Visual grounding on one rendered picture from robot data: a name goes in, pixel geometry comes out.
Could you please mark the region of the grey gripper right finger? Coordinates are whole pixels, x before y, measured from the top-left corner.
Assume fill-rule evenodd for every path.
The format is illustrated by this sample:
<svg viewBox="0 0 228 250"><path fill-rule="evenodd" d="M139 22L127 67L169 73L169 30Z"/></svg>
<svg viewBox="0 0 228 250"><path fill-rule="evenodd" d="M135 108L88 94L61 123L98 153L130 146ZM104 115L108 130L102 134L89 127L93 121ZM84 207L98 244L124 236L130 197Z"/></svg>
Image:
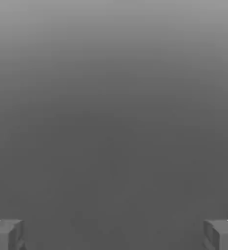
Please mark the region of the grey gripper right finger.
<svg viewBox="0 0 228 250"><path fill-rule="evenodd" d="M228 250L228 219L203 222L204 250Z"/></svg>

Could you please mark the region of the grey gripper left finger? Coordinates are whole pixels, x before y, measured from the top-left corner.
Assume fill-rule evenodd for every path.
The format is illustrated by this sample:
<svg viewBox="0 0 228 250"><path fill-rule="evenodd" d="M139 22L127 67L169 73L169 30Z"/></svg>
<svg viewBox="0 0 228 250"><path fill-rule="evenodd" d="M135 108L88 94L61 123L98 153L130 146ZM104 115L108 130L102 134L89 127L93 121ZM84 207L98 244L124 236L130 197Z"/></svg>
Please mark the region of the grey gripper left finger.
<svg viewBox="0 0 228 250"><path fill-rule="evenodd" d="M25 250L22 219L0 219L0 250Z"/></svg>

